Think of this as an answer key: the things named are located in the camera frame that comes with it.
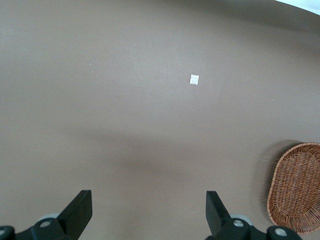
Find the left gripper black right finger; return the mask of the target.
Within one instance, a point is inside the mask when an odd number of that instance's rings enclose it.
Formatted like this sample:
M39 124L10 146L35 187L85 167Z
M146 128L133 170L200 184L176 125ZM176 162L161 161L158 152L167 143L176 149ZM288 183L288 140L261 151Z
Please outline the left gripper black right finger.
M216 191L206 192L205 216L211 232L208 240L300 240L287 227L270 226L266 232L256 229L246 220L231 217Z

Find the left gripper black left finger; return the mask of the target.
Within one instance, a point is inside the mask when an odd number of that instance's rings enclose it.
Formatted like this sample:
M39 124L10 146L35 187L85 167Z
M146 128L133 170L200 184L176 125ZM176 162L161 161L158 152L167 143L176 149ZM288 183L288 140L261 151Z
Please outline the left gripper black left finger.
M47 217L30 228L15 232L13 226L2 225L2 240L78 240L93 215L92 191L81 190L57 217Z

